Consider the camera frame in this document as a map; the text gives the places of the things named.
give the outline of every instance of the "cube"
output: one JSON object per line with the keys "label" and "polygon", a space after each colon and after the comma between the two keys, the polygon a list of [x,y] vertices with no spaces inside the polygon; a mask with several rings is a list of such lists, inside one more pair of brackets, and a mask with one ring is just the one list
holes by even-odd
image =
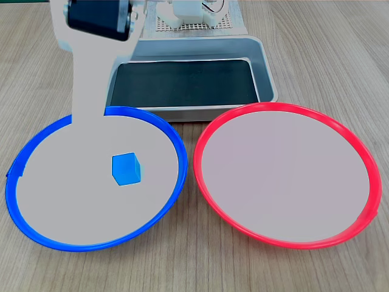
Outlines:
{"label": "cube", "polygon": [[120,186],[140,183],[140,164],[135,153],[113,156],[112,176]]}

